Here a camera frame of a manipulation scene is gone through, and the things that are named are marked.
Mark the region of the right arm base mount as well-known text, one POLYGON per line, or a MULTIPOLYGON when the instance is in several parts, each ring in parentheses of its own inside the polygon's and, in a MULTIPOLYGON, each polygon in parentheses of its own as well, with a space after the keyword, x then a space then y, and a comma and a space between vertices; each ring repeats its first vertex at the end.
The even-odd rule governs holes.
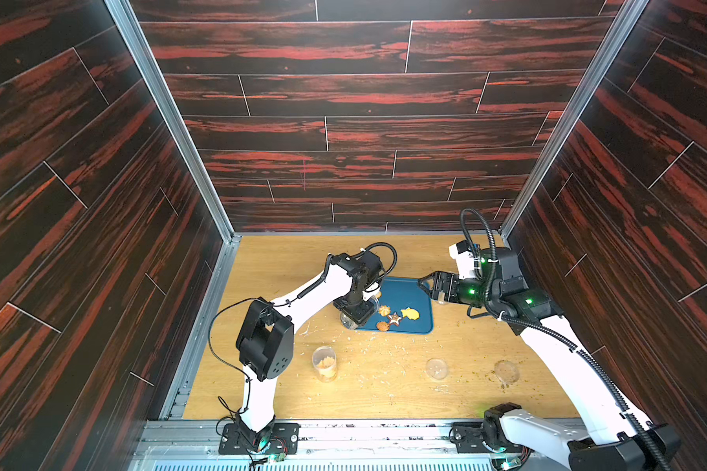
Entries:
POLYGON ((500 419, 511 411, 521 410, 514 402, 505 402, 484 412, 480 422, 454 422, 449 441, 458 453, 490 453, 493 470, 518 470, 524 467, 532 451, 523 445, 510 442, 501 427, 500 419))

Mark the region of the clear jar with yellow snacks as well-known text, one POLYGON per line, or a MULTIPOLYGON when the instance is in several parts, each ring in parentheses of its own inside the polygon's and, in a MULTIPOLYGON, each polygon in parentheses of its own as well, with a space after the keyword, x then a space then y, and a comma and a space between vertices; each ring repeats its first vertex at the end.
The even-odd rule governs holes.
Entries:
POLYGON ((312 353, 312 366, 321 382, 332 382, 337 378, 337 355, 332 347, 318 347, 312 353))

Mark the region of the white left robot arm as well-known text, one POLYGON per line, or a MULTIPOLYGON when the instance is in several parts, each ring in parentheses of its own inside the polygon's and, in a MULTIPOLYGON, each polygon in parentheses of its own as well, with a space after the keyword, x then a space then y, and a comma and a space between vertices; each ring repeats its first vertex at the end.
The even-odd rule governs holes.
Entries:
POLYGON ((349 255, 329 254, 322 272, 301 287, 275 300, 261 296, 236 302, 249 308, 236 341, 241 364, 236 366, 207 347, 222 364, 239 371, 244 377, 241 407, 229 411, 229 432, 251 457, 263 453, 273 440, 276 421, 274 400, 278 379, 294 356, 298 328, 328 305, 340 311, 343 320, 358 328, 377 311, 376 296, 385 278, 398 263, 396 248, 377 241, 349 255))

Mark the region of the clear plastic jar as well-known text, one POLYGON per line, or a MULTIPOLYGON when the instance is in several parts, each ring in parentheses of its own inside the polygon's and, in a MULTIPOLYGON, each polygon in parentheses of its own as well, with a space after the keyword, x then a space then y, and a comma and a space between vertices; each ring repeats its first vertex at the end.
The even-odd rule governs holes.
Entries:
POLYGON ((356 330, 365 326, 374 312, 374 307, 364 303, 355 307, 345 307, 341 311, 341 322, 347 329, 356 330))

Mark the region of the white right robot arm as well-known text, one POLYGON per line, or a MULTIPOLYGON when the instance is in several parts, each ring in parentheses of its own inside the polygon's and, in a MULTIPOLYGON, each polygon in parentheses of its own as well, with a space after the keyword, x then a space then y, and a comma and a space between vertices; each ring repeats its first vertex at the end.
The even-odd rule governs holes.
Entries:
POLYGON ((482 249, 460 213, 463 240, 449 249, 457 272, 436 271, 418 280, 431 299, 467 306, 471 319, 491 317, 509 326, 542 360, 575 406, 581 429, 534 416, 514 402, 485 411, 477 423, 452 426, 458 453, 488 453, 494 470, 520 470, 540 453, 568 470, 668 470, 681 446, 676 430, 654 423, 581 344, 564 310, 532 288, 518 255, 496 245, 482 249))

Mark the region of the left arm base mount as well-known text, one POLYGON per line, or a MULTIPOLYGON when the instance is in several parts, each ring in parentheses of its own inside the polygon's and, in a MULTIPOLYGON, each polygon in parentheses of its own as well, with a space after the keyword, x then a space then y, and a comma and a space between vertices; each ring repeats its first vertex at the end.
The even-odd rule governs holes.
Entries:
POLYGON ((298 451, 300 424, 272 419, 259 432, 249 429, 241 418, 221 420, 216 425, 220 455, 245 455, 253 460, 284 460, 298 451))

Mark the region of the clear round jar lid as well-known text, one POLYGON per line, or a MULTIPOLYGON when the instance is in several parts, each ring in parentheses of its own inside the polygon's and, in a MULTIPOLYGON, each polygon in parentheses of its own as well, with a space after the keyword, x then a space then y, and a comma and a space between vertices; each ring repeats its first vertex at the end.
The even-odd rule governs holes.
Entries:
POLYGON ((520 369, 512 361, 500 360, 494 364, 494 375, 500 381, 501 386, 506 388, 520 380, 520 369))

